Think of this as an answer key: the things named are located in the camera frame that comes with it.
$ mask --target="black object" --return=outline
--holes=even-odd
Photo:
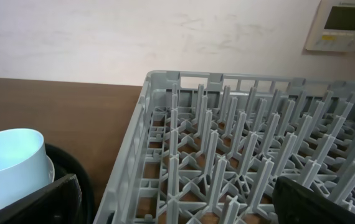
[[[287,177],[277,179],[273,204],[279,224],[355,223],[355,214]]]
[[[55,180],[66,174],[75,174],[82,191],[82,206],[78,213],[76,223],[91,224],[94,219],[95,199],[93,196],[92,183],[82,165],[67,152],[51,144],[45,144],[46,154],[54,164]]]
[[[0,224],[75,223],[81,199],[77,177],[67,174],[1,209]]]

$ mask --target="gray plastic dish rack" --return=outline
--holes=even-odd
[[[355,82],[150,72],[94,223],[278,223],[278,176],[355,213]]]

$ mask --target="thermostat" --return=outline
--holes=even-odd
[[[305,49],[355,51],[355,0],[321,0]]]

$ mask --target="display screen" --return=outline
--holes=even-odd
[[[324,29],[355,30],[355,7],[333,6]]]

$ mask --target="brown table surface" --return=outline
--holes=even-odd
[[[98,207],[140,91],[140,86],[0,78],[0,131],[36,129],[45,142],[77,158],[92,180]],[[144,174],[158,175],[159,167],[146,166]],[[152,205],[150,198],[140,200],[137,215],[155,213]],[[258,215],[244,220],[262,223]],[[217,223],[218,217],[207,213],[201,222]],[[165,213],[159,223],[166,223]]]

